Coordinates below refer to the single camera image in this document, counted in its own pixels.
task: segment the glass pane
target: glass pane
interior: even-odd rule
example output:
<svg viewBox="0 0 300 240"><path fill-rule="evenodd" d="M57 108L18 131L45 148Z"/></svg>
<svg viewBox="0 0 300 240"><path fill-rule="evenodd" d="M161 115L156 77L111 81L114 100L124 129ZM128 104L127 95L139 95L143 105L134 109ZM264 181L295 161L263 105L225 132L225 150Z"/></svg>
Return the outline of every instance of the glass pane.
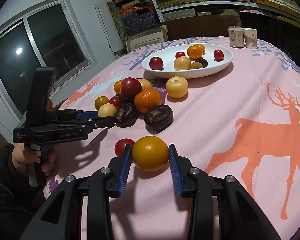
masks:
<svg viewBox="0 0 300 240"><path fill-rule="evenodd" d="M27 110L35 70L41 67L21 23L0 38L0 79L21 114Z"/></svg>
<svg viewBox="0 0 300 240"><path fill-rule="evenodd" d="M57 69L56 80L85 61L60 4L28 17L28 22L46 66Z"/></svg>

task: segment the pile of fruit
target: pile of fruit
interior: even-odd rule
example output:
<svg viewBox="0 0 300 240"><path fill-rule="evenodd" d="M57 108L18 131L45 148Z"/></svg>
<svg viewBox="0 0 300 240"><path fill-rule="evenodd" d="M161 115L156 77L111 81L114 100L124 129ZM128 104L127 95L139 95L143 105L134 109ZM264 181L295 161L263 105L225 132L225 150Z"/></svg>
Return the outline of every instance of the pile of fruit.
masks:
<svg viewBox="0 0 300 240"><path fill-rule="evenodd" d="M156 136L145 136L134 142L131 139L121 139L114 147L117 156L121 156L125 146L132 146L132 160L143 171L157 171L163 168L169 160L167 144Z"/></svg>
<svg viewBox="0 0 300 240"><path fill-rule="evenodd" d="M94 102L99 117L112 116L118 127L128 127L143 113L146 126L152 130L165 129L173 122L172 109L161 104L160 93L148 80L129 77L117 81L113 88L116 95L111 99L102 96ZM183 77L170 78L166 91L172 98L181 98L188 92L188 82Z"/></svg>
<svg viewBox="0 0 300 240"><path fill-rule="evenodd" d="M188 57L183 51L176 53L176 59L173 63L175 70L189 70L197 68L205 68L208 66L208 61L203 58L205 47L202 44L195 44L187 49ZM215 61L223 60L223 52L216 49L213 53ZM160 57L153 57L149 61L149 67L154 70L163 70L163 60Z"/></svg>
<svg viewBox="0 0 300 240"><path fill-rule="evenodd" d="M102 96L94 102L99 117L113 116L118 127L128 127L143 113L146 126L152 130L165 129L173 122L172 109L161 104L160 93L148 80L129 77L117 81L113 88L116 95L111 99ZM188 92L188 82L183 77L170 78L166 91L173 98L181 98ZM127 144L132 146L133 162L143 171L157 171L169 160L168 146L156 136L145 136L136 142L121 139L114 147L115 154L121 156Z"/></svg>

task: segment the white plate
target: white plate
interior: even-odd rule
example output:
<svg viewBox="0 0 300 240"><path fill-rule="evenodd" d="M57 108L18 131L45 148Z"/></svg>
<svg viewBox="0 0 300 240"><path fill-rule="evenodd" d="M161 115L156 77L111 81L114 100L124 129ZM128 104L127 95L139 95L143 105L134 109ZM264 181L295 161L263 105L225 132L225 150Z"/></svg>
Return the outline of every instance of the white plate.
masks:
<svg viewBox="0 0 300 240"><path fill-rule="evenodd" d="M202 45L206 48L206 52L203 55L203 58L208 61L208 66L205 68L190 70L175 70L173 62L176 59L176 53L178 51L183 51L186 56L188 56L187 49L195 44L196 43L180 44L159 50L146 57L142 62L142 67L144 68L144 70L149 71L161 78L171 78L174 76L180 76L184 78L198 78L209 76L225 69L233 59L233 54L229 49L215 44L202 43ZM216 49L219 49L223 52L224 59L222 61L215 61L213 53ZM149 61L153 57L160 57L163 60L163 70L150 69Z"/></svg>

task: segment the beverage can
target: beverage can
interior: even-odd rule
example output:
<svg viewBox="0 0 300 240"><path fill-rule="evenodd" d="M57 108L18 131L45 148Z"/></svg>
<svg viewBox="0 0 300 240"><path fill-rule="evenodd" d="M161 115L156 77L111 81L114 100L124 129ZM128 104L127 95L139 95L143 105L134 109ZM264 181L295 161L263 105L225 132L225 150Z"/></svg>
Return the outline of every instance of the beverage can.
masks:
<svg viewBox="0 0 300 240"><path fill-rule="evenodd" d="M230 46L234 48L243 48L243 31L239 26L229 26L229 42Z"/></svg>

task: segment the pink tablecloth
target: pink tablecloth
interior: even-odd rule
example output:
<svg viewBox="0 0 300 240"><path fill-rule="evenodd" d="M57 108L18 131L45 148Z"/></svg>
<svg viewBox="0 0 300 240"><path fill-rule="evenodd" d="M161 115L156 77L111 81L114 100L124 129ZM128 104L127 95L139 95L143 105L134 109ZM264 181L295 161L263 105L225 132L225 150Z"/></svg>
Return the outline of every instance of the pink tablecloth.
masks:
<svg viewBox="0 0 300 240"><path fill-rule="evenodd" d="M102 70L63 108L94 110L97 96L114 95L116 81L150 78L141 68L147 55L193 42L222 45L233 52L233 61L217 74L188 80L188 98L182 102L166 98L164 80L151 79L174 112L173 124L156 136L174 143L179 155L210 175L238 178L282 240L288 240L300 226L300 69L273 45L259 40L258 49L234 49L229 38L213 37L145 46ZM139 119L129 128L96 129L88 140L58 146L57 174L49 179L45 196L68 174L85 177L107 166L118 140L146 135ZM174 193L170 169L157 175L132 164L125 193L110 201L115 239L186 238L188 203Z"/></svg>

